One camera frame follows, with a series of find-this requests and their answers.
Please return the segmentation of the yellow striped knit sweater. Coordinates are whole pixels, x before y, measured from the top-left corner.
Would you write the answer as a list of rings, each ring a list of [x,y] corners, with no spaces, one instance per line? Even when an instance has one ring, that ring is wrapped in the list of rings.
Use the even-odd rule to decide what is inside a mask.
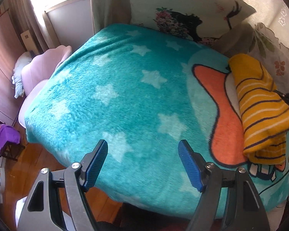
[[[289,105],[263,64],[247,54],[229,59],[244,131],[243,154],[250,162],[282,165],[286,159]]]

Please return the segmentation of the white lilac storage bin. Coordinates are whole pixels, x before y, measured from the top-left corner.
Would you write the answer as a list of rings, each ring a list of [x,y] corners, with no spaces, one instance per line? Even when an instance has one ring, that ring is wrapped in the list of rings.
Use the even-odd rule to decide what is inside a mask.
[[[26,202],[26,198],[27,197],[19,199],[17,201],[17,203],[16,203],[16,208],[15,208],[15,224],[16,224],[16,227],[18,227],[18,222],[20,220],[21,212],[22,212],[24,204]],[[67,230],[68,231],[75,231],[75,228],[74,228],[74,225],[73,225],[73,222],[72,222],[72,218],[64,211],[62,212],[62,214],[63,214],[63,217],[64,217],[64,221],[65,221]]]

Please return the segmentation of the white floral leaf pillow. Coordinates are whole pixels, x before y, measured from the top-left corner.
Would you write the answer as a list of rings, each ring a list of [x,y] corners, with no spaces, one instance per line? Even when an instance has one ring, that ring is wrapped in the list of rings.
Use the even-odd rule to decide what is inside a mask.
[[[248,55],[259,60],[282,93],[289,92],[289,48],[263,23],[255,25]]]

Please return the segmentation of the purple cloth on stool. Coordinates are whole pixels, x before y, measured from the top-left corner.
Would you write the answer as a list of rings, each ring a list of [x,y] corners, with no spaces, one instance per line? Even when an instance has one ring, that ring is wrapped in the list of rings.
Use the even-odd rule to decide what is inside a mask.
[[[20,141],[20,133],[15,128],[6,124],[0,125],[0,157],[3,156],[8,145],[18,145]]]

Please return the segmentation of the cream lady print pillow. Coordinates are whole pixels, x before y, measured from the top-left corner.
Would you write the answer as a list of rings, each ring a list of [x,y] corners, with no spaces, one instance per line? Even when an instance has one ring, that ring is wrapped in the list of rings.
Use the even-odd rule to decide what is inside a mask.
[[[256,10],[242,0],[130,0],[131,23],[194,42],[219,39]]]

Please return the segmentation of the pink shell chair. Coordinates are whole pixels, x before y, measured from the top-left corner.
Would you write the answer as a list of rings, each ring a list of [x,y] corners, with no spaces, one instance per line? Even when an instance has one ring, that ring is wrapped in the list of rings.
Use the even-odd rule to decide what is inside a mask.
[[[71,46],[60,45],[37,55],[21,71],[25,100],[18,114],[19,124],[25,128],[25,114],[54,71],[72,54]]]

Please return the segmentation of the teal cartoon fleece blanket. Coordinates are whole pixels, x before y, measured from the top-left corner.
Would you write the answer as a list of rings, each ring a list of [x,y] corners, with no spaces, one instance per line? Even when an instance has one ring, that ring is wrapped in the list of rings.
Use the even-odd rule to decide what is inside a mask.
[[[267,211],[289,195],[287,167],[250,164],[228,58],[148,28],[113,24],[67,58],[24,115],[27,139],[64,166],[101,139],[96,187],[113,200],[191,218],[200,193],[178,155],[185,139],[220,168],[246,168]]]

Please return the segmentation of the light blue plush toy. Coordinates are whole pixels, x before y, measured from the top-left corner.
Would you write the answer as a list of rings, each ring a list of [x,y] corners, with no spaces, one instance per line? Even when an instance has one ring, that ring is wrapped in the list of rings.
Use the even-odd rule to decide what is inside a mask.
[[[12,84],[14,85],[14,98],[22,97],[24,95],[23,83],[21,78],[22,69],[32,61],[32,53],[27,51],[23,53],[15,63],[12,76]]]

